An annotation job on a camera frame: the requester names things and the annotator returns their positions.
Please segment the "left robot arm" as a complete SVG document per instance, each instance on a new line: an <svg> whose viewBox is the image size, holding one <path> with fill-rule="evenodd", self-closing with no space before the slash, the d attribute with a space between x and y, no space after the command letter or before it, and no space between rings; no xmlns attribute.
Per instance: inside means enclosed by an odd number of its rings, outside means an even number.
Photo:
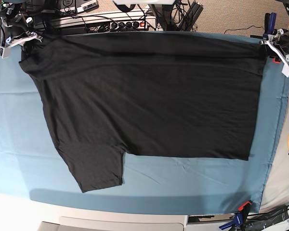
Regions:
<svg viewBox="0 0 289 231"><path fill-rule="evenodd" d="M280 0L289 16L289 0ZM275 29L276 13L266 13L264 18L263 39L270 43L281 52L286 58L289 56L289 29Z"/></svg>

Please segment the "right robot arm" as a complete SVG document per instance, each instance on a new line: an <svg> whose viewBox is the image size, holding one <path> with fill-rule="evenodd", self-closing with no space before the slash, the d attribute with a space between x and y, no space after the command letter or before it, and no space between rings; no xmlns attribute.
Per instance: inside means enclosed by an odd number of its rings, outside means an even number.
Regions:
<svg viewBox="0 0 289 231"><path fill-rule="evenodd" d="M48 0L0 0L0 46L36 35L34 17L47 6Z"/></svg>

